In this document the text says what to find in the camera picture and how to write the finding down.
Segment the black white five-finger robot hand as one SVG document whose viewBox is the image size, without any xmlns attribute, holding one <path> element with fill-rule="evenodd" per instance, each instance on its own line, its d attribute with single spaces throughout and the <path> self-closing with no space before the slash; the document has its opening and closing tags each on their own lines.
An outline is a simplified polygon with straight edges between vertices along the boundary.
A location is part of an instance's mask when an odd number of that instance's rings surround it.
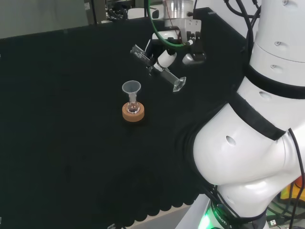
<svg viewBox="0 0 305 229">
<path fill-rule="evenodd" d="M 203 51 L 202 22 L 194 19 L 166 20 L 169 30 L 154 33 L 145 48 L 145 54 L 152 62 L 151 68 L 160 72 L 168 70 L 177 57 L 178 51 L 187 51 L 183 57 L 184 65 L 201 64 L 206 60 Z"/>
</svg>

